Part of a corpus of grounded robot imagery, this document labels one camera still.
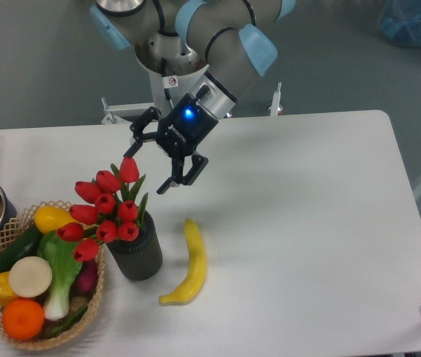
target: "woven basket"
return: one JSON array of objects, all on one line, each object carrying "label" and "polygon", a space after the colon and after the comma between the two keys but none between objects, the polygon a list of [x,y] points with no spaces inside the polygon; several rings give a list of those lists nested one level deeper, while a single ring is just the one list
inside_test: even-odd
[{"label": "woven basket", "polygon": [[[37,209],[43,206],[55,206],[59,208],[65,208],[68,210],[71,206],[69,202],[58,201],[58,202],[40,202],[39,205],[34,205],[31,208],[25,209],[22,214],[18,215],[17,218],[12,218],[8,223],[5,224],[4,229],[0,232],[0,251],[5,249],[12,241],[18,238],[30,224],[33,223],[33,215]],[[73,325],[69,330],[62,332],[55,338],[42,339],[40,336],[46,333],[50,328],[55,327],[62,323],[63,319],[58,321],[45,320],[42,331],[31,340],[17,341],[10,338],[2,327],[2,311],[3,307],[0,306],[0,336],[2,340],[9,344],[21,349],[21,350],[46,350],[52,347],[57,347],[65,342],[71,340],[73,337],[80,334],[90,324],[93,317],[96,315],[98,306],[100,305],[101,293],[103,291],[103,273],[105,269],[105,261],[103,256],[103,247],[100,247],[100,253],[97,256],[98,264],[98,283],[93,294],[83,295],[77,291],[73,286],[70,291],[70,311],[69,314],[77,310],[84,303],[89,305],[86,313],[83,317]]]}]

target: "banana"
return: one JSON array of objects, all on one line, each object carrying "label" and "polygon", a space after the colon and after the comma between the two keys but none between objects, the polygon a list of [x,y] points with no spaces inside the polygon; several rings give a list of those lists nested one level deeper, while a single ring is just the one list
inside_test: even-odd
[{"label": "banana", "polygon": [[199,227],[191,218],[186,218],[184,221],[184,234],[189,251],[187,276],[173,292],[159,297],[161,305],[185,305],[195,298],[204,284],[207,257]]}]

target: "red tulip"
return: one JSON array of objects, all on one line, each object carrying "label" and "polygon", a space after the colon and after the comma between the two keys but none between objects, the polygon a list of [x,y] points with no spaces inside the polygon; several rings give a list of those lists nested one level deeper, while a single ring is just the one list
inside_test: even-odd
[{"label": "red tulip", "polygon": [[83,227],[80,223],[70,222],[57,229],[57,235],[66,242],[78,242],[83,238]]},{"label": "red tulip", "polygon": [[120,180],[108,170],[98,171],[97,184],[107,193],[116,193],[121,188]]},{"label": "red tulip", "polygon": [[94,206],[98,212],[108,214],[113,212],[116,205],[116,199],[111,193],[102,193],[94,201]]},{"label": "red tulip", "polygon": [[125,222],[118,229],[118,238],[129,242],[138,237],[138,226],[133,222]]},{"label": "red tulip", "polygon": [[134,158],[124,158],[120,165],[120,180],[127,184],[139,179],[139,170]]},{"label": "red tulip", "polygon": [[75,192],[85,202],[93,204],[95,199],[102,193],[101,188],[93,182],[78,181],[75,184]]},{"label": "red tulip", "polygon": [[118,207],[118,217],[122,222],[133,222],[138,218],[138,206],[133,201],[125,201]]},{"label": "red tulip", "polygon": [[93,238],[85,238],[74,250],[74,258],[79,262],[94,259],[98,255],[100,246]]},{"label": "red tulip", "polygon": [[73,205],[70,207],[70,215],[86,225],[94,225],[98,221],[98,211],[93,206]]},{"label": "red tulip", "polygon": [[102,242],[112,242],[118,236],[118,229],[113,221],[103,221],[97,229],[97,238]]}]

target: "blue plastic bag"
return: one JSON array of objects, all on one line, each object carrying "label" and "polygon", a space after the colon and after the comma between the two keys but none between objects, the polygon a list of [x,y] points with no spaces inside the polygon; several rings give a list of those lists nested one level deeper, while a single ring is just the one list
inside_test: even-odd
[{"label": "blue plastic bag", "polygon": [[387,0],[378,27],[394,44],[420,47],[421,0]]}]

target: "blue led light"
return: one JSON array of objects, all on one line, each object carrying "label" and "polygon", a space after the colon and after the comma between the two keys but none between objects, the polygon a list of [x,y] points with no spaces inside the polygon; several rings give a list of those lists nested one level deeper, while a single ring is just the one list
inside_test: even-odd
[{"label": "blue led light", "polygon": [[188,119],[188,120],[192,120],[195,117],[195,113],[190,109],[190,108],[186,108],[184,110],[184,118]]}]

